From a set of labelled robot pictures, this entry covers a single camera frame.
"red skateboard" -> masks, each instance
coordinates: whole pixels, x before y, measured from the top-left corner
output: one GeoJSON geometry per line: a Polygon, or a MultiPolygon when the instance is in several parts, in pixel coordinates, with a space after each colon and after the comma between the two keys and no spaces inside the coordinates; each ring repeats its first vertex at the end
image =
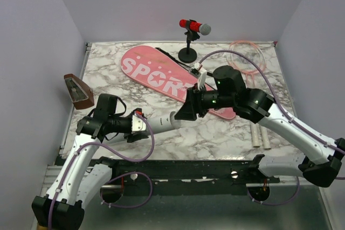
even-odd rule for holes
{"type": "MultiPolygon", "coordinates": [[[[197,82],[187,70],[150,46],[137,46],[127,51],[121,59],[121,69],[134,81],[180,102],[185,100],[186,89],[197,82]]],[[[226,120],[236,116],[232,108],[209,112],[226,120]]]]}

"microphone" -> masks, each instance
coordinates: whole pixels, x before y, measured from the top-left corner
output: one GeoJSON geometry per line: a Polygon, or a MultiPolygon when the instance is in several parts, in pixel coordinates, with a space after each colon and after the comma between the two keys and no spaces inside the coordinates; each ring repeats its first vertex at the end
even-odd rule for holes
{"type": "MultiPolygon", "coordinates": [[[[187,20],[182,19],[180,21],[180,26],[182,28],[185,28],[186,23],[187,23],[187,20]]],[[[194,21],[190,22],[189,29],[191,31],[194,31],[194,32],[199,32],[202,35],[208,35],[211,32],[211,26],[210,25],[208,25],[208,24],[201,24],[201,23],[194,22],[194,21]]]]}

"white racket grip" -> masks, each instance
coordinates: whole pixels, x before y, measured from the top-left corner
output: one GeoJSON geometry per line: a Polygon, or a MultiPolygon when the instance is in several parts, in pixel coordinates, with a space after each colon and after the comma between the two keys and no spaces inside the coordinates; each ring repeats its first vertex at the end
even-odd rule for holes
{"type": "Polygon", "coordinates": [[[265,150],[271,149],[270,140],[268,139],[267,129],[263,126],[260,126],[260,130],[261,130],[261,136],[263,137],[264,149],[265,150]]]}
{"type": "Polygon", "coordinates": [[[250,131],[252,133],[252,147],[259,148],[260,144],[259,144],[258,128],[253,122],[250,122],[250,131]]]}

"gray wall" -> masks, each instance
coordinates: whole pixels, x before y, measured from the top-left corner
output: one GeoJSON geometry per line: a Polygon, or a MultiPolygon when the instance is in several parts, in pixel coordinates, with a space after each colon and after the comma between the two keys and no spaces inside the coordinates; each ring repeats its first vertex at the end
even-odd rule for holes
{"type": "Polygon", "coordinates": [[[180,19],[209,23],[201,40],[277,40],[301,0],[64,0],[87,41],[183,40],[180,19]]]}
{"type": "Polygon", "coordinates": [[[62,0],[0,0],[0,229],[30,229],[31,202],[71,109],[63,75],[84,41],[62,0]]]}
{"type": "MultiPolygon", "coordinates": [[[[345,0],[302,0],[277,46],[298,116],[333,138],[345,137],[344,18],[345,0]]],[[[338,229],[345,229],[344,184],[329,189],[338,229]]]]}

